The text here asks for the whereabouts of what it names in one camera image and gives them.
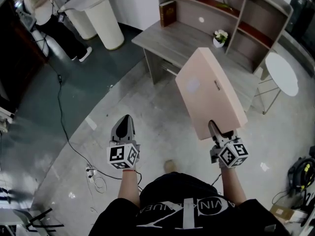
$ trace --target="white vase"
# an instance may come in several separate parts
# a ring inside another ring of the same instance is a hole
[[[213,38],[213,44],[214,44],[215,47],[217,47],[217,48],[221,48],[221,47],[223,47],[223,45],[224,45],[224,43],[219,43],[219,42],[216,40],[215,37]]]

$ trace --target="beige board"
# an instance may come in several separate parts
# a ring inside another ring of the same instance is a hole
[[[200,140],[211,137],[211,120],[221,133],[247,122],[230,81],[209,48],[198,48],[175,80]]]

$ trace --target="gray floor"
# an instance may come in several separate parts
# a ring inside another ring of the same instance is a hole
[[[83,63],[71,61],[48,40],[53,50],[49,63],[64,81],[61,101],[70,137],[110,88],[144,56],[143,50],[131,43],[140,30],[125,25],[121,29],[125,43],[118,50],[106,50],[99,37],[85,41],[93,52]],[[9,133],[3,135],[0,180],[6,182],[1,181],[1,186],[15,191],[21,207],[30,207],[35,190],[66,143],[58,90],[56,74],[45,65],[30,84]]]
[[[250,157],[236,169],[248,199],[258,199],[267,209],[280,191],[286,190],[287,170],[299,156],[308,154],[315,142],[315,83],[302,66],[281,46],[276,51],[293,67],[299,84],[296,97],[281,93],[267,115],[257,108],[247,112],[248,123],[238,130]],[[163,174],[165,160],[173,159],[180,172],[212,183],[220,170],[211,164],[213,141],[199,141],[174,77],[168,74],[152,85],[145,61],[137,64],[96,105],[89,117],[93,129],[83,121],[71,138],[73,146],[101,171],[120,177],[121,171],[107,164],[106,147],[110,131],[123,115],[133,117],[136,140],[141,145],[137,169],[140,186]],[[273,95],[264,97],[270,101]],[[66,145],[36,193],[33,208],[51,207],[46,223],[64,223],[56,235],[88,235],[98,215],[117,197],[120,181],[102,177],[106,191],[98,193],[86,177],[87,163]],[[104,184],[100,179],[99,188]],[[214,185],[222,192],[222,182]]]

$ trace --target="cardboard box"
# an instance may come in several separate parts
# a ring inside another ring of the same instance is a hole
[[[299,210],[292,210],[283,206],[273,205],[270,212],[275,215],[283,224],[288,222],[302,223],[307,213]]]

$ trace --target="black t-shirt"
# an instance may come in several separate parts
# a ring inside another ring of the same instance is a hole
[[[114,200],[98,217],[90,236],[102,235],[104,230],[111,234],[168,230],[189,235],[263,235],[272,225],[276,225],[272,235],[289,235],[257,200],[236,207],[214,187],[185,174],[171,173],[150,183],[140,203],[139,209],[126,199]]]

